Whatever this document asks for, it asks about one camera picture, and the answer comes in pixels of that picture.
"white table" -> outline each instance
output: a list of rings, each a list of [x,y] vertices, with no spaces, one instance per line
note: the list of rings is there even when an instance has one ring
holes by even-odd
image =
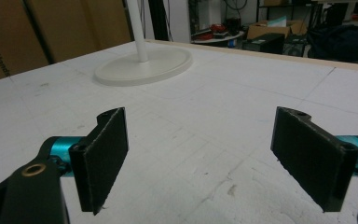
[[[161,42],[148,48],[165,47]],[[62,178],[72,223],[356,223],[358,177],[340,213],[323,213],[270,151],[276,106],[332,134],[358,134],[358,65],[177,44],[183,74],[115,88],[94,69],[134,43],[0,80],[0,181],[53,135],[83,136],[125,106],[130,152],[104,209],[82,213]]]

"circular base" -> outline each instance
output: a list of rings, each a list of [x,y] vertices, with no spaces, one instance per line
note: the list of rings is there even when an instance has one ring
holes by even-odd
[[[139,62],[137,53],[114,59],[98,67],[95,77],[108,86],[137,86],[181,74],[193,62],[190,52],[183,49],[153,49],[147,56],[145,63]]]

